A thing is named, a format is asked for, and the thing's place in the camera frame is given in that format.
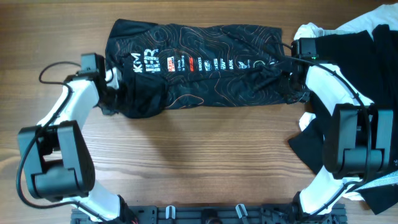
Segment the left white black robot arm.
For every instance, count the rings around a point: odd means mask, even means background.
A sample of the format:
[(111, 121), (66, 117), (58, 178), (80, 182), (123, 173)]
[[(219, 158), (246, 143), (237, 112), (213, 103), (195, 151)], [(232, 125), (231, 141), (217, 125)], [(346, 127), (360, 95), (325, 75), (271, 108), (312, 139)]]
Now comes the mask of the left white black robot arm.
[(131, 223), (124, 199), (95, 178), (95, 168), (81, 129), (111, 90), (120, 72), (84, 67), (62, 82), (63, 92), (48, 115), (18, 135), (21, 161), (16, 175), (20, 200), (36, 209), (71, 205), (100, 223)]

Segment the black orange printed cycling jersey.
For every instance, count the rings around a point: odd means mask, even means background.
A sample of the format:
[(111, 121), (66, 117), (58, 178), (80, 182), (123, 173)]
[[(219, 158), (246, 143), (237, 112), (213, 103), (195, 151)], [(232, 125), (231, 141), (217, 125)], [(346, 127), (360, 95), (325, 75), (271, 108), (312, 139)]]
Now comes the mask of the black orange printed cycling jersey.
[(148, 118), (197, 106), (262, 106), (286, 102), (280, 28), (231, 24), (194, 27), (118, 19), (105, 49), (121, 74), (106, 115)]

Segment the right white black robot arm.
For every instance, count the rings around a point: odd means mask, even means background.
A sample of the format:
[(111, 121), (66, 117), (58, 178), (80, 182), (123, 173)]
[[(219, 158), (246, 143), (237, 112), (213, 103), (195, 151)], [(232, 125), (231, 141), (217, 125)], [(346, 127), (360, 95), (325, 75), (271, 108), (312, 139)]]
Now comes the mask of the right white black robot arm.
[(326, 113), (305, 113), (299, 121), (301, 133), (288, 141), (316, 174), (296, 193), (290, 214), (296, 220), (326, 215), (341, 197), (364, 200), (375, 214), (389, 208), (388, 199), (367, 193), (383, 188), (374, 184), (372, 175), (387, 167), (391, 155), (393, 111), (357, 92), (336, 65), (312, 64), (305, 84)]

